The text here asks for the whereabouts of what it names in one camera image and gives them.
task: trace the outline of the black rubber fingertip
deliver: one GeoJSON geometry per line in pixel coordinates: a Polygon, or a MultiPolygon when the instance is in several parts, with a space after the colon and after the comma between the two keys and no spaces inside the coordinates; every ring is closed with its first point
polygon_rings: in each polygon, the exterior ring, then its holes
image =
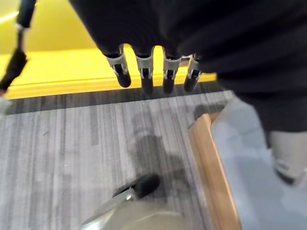
{"type": "Polygon", "coordinates": [[[117,80],[121,87],[127,88],[131,85],[131,77],[129,72],[127,72],[127,74],[119,74],[117,80]]]}
{"type": "Polygon", "coordinates": [[[142,81],[142,89],[143,89],[143,92],[146,94],[146,95],[150,95],[153,93],[153,90],[154,90],[154,82],[153,82],[153,79],[149,79],[149,78],[144,78],[144,79],[141,79],[142,81]]]}
{"type": "Polygon", "coordinates": [[[175,80],[163,78],[163,91],[167,94],[171,94],[174,89],[175,80]]]}
{"type": "Polygon", "coordinates": [[[196,84],[197,80],[186,77],[186,80],[184,81],[184,90],[186,92],[192,92],[195,89],[196,84]]]}
{"type": "Polygon", "coordinates": [[[138,198],[143,198],[153,191],[155,191],[160,185],[160,177],[155,173],[146,174],[139,179],[133,186],[138,198]]]}

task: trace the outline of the robotic finger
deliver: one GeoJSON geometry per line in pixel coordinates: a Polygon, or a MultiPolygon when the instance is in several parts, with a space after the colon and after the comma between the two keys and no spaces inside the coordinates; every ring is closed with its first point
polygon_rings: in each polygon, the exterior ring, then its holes
{"type": "Polygon", "coordinates": [[[150,49],[139,49],[133,48],[138,68],[141,75],[142,89],[145,94],[150,95],[153,93],[154,82],[153,82],[153,70],[154,70],[154,48],[150,49]]]}
{"type": "Polygon", "coordinates": [[[111,68],[117,76],[119,84],[127,88],[131,85],[131,77],[128,71],[127,61],[123,46],[120,46],[119,54],[105,55],[111,68]]]}
{"type": "Polygon", "coordinates": [[[186,92],[192,92],[201,77],[200,63],[196,54],[192,55],[189,61],[188,74],[184,82],[184,89],[186,92]]]}
{"type": "Polygon", "coordinates": [[[175,77],[182,57],[174,57],[164,49],[163,64],[163,91],[167,94],[171,93],[174,88],[175,77]]]}

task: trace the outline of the robotic hand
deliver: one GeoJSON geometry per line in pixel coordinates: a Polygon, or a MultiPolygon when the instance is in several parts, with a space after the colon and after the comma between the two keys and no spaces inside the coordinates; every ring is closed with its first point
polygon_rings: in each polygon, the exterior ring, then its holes
{"type": "MultiPolygon", "coordinates": [[[[153,91],[155,45],[164,47],[165,93],[173,90],[181,57],[192,54],[185,90],[195,88],[202,72],[216,72],[222,86],[258,113],[277,175],[288,184],[300,179],[307,167],[307,1],[70,2],[122,87],[131,84],[124,43],[134,49],[146,94],[153,91]]],[[[20,39],[0,82],[3,91],[26,64],[21,41],[34,5],[22,1],[20,39]]]]}

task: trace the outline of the light blue surface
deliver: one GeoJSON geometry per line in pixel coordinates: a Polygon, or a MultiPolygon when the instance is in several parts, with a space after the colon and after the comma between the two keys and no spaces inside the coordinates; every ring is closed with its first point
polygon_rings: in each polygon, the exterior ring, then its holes
{"type": "Polygon", "coordinates": [[[274,173],[253,108],[234,99],[212,125],[243,230],[306,230],[307,186],[274,173]]]}

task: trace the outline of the gray fabric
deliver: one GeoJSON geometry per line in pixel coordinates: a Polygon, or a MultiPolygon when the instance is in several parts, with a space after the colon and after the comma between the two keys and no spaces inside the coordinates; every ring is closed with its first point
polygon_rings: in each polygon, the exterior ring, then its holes
{"type": "Polygon", "coordinates": [[[117,187],[146,172],[162,176],[146,200],[166,203],[194,229],[209,229],[188,127],[231,97],[213,92],[6,116],[0,229],[74,230],[117,187]]]}

